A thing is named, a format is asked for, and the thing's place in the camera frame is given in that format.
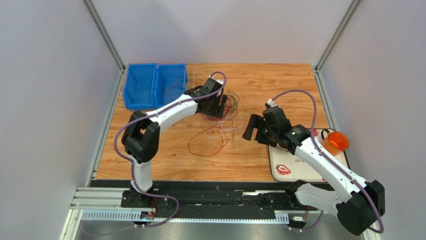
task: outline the blue plastic bin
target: blue plastic bin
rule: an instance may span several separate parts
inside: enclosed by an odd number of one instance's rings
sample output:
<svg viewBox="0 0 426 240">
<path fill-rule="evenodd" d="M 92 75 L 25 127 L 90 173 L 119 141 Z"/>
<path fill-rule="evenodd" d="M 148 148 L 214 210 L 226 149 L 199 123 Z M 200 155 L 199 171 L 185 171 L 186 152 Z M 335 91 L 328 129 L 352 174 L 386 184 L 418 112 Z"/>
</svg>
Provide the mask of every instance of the blue plastic bin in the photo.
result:
<svg viewBox="0 0 426 240">
<path fill-rule="evenodd" d="M 156 73 L 156 63 L 129 64 L 123 89 L 123 100 L 127 109 L 156 108 L 154 102 Z"/>
<path fill-rule="evenodd" d="M 186 64 L 160 64 L 157 67 L 154 102 L 161 108 L 178 99 L 186 89 L 188 82 Z"/>
</svg>

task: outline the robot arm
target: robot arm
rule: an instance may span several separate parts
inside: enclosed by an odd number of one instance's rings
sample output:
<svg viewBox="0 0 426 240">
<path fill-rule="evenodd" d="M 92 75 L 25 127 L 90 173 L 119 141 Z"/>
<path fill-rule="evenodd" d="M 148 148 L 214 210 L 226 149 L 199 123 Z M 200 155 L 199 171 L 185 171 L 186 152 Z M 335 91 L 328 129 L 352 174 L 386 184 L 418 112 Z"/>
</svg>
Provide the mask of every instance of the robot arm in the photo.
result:
<svg viewBox="0 0 426 240">
<path fill-rule="evenodd" d="M 243 138 L 250 140 L 253 129 L 258 129 L 255 140 L 272 147 L 277 144 L 307 162 L 333 187 L 327 191 L 298 180 L 286 190 L 291 207 L 312 206 L 336 216 L 352 234 L 362 234 L 376 220 L 373 208 L 362 187 L 374 202 L 379 215 L 385 214 L 385 189 L 378 181 L 367 182 L 331 156 L 321 144 L 314 144 L 311 133 L 302 125 L 292 126 L 284 111 L 273 102 L 266 104 L 263 116 L 252 114 Z"/>
<path fill-rule="evenodd" d="M 143 191 L 152 187 L 151 159 L 157 154 L 160 134 L 165 129 L 196 113 L 220 118 L 223 116 L 227 101 L 227 96 L 223 95 L 223 90 L 216 95 L 199 99 L 218 91 L 223 84 L 222 80 L 215 80 L 210 77 L 203 86 L 200 85 L 185 91 L 178 99 L 162 108 L 147 113 L 135 111 L 131 115 L 129 122 L 144 116 L 152 116 L 127 127 L 121 138 L 121 143 L 134 164 L 134 182 L 131 182 L 134 189 L 137 189 L 135 183 Z"/>
</svg>

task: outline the wooden table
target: wooden table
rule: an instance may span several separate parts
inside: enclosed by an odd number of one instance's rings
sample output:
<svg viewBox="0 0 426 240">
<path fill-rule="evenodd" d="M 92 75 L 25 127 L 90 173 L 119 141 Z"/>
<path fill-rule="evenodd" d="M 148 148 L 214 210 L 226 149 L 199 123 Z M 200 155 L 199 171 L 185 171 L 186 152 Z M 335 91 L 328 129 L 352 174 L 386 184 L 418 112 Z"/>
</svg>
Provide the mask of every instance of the wooden table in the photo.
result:
<svg viewBox="0 0 426 240">
<path fill-rule="evenodd" d="M 242 127 L 235 131 L 231 140 L 218 154 L 212 157 L 193 155 L 188 142 L 200 133 L 204 118 L 200 114 L 189 116 L 166 129 L 160 135 L 160 147 L 152 159 L 153 180 L 193 181 L 246 181 L 269 182 L 271 177 L 267 146 L 242 138 L 251 114 L 262 115 L 268 99 L 290 89 L 309 91 L 318 104 L 317 128 L 328 128 L 314 74 L 309 64 L 188 64 L 187 74 L 190 89 L 203 85 L 214 71 L 227 76 L 225 89 L 232 90 L 240 97 L 238 112 L 242 116 Z M 275 101 L 280 105 L 293 125 L 311 126 L 313 105 L 303 93 L 290 93 Z M 114 136 L 125 125 L 132 111 L 126 110 L 120 93 L 112 123 L 96 174 L 97 179 L 130 179 L 130 164 L 114 152 Z M 192 141 L 193 152 L 212 154 L 217 148 L 207 137 L 199 135 Z M 118 143 L 124 153 L 124 147 Z"/>
</svg>

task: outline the orange cup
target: orange cup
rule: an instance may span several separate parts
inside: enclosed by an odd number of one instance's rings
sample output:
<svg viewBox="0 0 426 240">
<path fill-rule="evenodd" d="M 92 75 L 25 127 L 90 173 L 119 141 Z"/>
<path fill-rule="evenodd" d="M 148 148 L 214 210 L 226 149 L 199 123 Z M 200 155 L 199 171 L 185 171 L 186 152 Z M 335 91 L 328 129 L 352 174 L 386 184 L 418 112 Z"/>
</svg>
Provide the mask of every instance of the orange cup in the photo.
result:
<svg viewBox="0 0 426 240">
<path fill-rule="evenodd" d="M 334 131 L 322 140 L 322 146 L 333 156 L 349 148 L 349 139 L 341 132 Z"/>
</svg>

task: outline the white wall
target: white wall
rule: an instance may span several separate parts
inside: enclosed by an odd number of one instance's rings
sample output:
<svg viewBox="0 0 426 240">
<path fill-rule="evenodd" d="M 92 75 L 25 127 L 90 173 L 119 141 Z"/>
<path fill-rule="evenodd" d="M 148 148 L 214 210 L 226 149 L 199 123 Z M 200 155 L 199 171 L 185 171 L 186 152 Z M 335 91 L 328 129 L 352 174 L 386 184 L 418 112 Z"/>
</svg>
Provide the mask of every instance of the white wall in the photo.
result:
<svg viewBox="0 0 426 240">
<path fill-rule="evenodd" d="M 363 1 L 322 72 L 352 168 L 385 187 L 384 240 L 425 239 L 426 1 Z"/>
<path fill-rule="evenodd" d="M 2 1 L 0 239 L 58 239 L 119 71 L 80 0 Z"/>
<path fill-rule="evenodd" d="M 317 64 L 351 0 L 93 0 L 127 63 Z"/>
</svg>

